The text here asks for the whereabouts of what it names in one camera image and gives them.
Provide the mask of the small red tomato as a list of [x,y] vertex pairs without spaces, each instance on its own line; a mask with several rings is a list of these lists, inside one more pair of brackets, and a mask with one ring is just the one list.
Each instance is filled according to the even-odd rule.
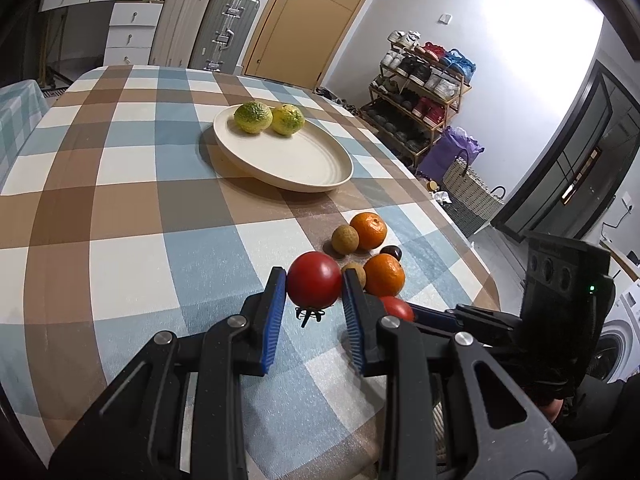
[[380,300],[388,315],[400,318],[407,322],[413,322],[416,319],[416,315],[414,314],[412,307],[410,307],[404,300],[393,296],[380,297]]

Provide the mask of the orange mandarin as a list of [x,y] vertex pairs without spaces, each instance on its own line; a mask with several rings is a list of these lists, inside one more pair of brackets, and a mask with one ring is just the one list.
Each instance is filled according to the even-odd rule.
[[400,262],[391,255],[378,254],[363,266],[366,272],[366,291],[378,297],[398,296],[406,282]]
[[359,248],[362,250],[380,247],[387,235],[385,221],[374,212],[360,212],[352,217],[349,225],[355,229],[359,237]]

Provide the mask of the brown longan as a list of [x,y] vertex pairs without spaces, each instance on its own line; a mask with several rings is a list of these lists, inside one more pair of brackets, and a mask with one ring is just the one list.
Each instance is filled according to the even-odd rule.
[[360,289],[363,290],[366,288],[367,284],[367,274],[363,269],[363,265],[351,261],[349,263],[344,264],[341,267],[342,281],[344,283],[349,283],[352,285],[352,289]]
[[350,255],[359,247],[359,234],[349,224],[342,224],[332,233],[331,245],[338,254]]

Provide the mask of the dark purple plum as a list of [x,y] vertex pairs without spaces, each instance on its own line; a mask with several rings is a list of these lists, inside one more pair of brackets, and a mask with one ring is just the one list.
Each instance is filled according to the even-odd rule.
[[387,245],[380,250],[381,254],[389,255],[400,261],[402,258],[402,250],[396,245]]

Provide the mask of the large red tomato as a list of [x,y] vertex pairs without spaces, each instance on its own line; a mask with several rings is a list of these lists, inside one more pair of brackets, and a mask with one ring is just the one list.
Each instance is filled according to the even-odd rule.
[[288,269],[286,291],[297,307],[314,310],[331,307],[341,289],[340,267],[323,252],[305,252]]

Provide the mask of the white washing machine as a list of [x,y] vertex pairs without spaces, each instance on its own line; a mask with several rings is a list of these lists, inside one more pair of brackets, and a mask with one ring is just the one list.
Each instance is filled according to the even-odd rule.
[[639,373],[639,281],[614,301],[605,319],[587,374],[602,380],[627,380]]

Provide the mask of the woven basket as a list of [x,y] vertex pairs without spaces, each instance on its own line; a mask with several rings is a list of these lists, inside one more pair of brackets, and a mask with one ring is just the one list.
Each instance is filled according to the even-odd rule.
[[491,222],[502,208],[506,196],[506,188],[502,185],[488,188],[471,169],[463,153],[444,174],[442,190],[450,199],[450,203],[442,208],[465,237],[472,236]]

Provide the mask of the purple bag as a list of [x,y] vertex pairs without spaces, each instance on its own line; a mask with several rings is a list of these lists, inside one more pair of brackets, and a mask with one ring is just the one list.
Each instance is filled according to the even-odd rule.
[[448,126],[420,162],[418,173],[440,183],[457,158],[472,165],[484,151],[484,146],[463,128]]

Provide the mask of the checkered tablecloth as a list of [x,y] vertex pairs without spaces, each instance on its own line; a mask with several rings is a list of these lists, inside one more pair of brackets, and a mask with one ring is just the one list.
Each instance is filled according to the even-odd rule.
[[[235,168],[212,123],[226,106],[298,106],[349,152],[354,174],[318,195]],[[47,460],[161,330],[235,314],[274,266],[321,250],[373,211],[402,251],[401,296],[497,309],[496,284],[451,220],[347,110],[255,78],[151,66],[80,76],[41,119],[1,190],[1,382]]]

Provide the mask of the wooden shoe rack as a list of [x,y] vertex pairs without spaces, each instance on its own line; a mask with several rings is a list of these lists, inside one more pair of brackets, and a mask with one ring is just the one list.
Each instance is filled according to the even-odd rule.
[[460,112],[475,70],[457,49],[431,42],[407,46],[390,38],[359,115],[416,168]]

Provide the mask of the green guava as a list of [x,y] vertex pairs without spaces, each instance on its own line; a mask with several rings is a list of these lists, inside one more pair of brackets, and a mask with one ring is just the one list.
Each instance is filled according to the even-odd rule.
[[245,133],[258,134],[272,123],[271,108],[257,101],[245,102],[233,114],[236,125]]
[[305,125],[303,113],[292,104],[273,107],[271,115],[271,129],[280,136],[292,136]]

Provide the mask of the grey silver suitcase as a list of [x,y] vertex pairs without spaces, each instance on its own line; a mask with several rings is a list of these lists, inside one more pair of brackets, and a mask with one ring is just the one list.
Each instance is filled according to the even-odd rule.
[[233,75],[259,6],[259,0],[210,0],[189,67]]

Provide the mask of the wooden door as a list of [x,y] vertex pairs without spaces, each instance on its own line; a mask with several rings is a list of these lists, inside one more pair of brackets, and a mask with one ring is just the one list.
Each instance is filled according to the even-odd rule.
[[312,89],[367,0],[259,0],[243,73]]

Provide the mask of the beige suitcase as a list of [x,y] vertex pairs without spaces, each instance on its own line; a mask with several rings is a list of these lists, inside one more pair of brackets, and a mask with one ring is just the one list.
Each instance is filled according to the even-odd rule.
[[150,65],[186,67],[210,0],[164,0]]

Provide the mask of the white drawer desk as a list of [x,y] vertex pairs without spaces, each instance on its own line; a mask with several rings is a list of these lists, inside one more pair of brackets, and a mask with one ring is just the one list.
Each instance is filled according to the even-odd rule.
[[149,63],[162,0],[41,0],[50,59],[106,65]]

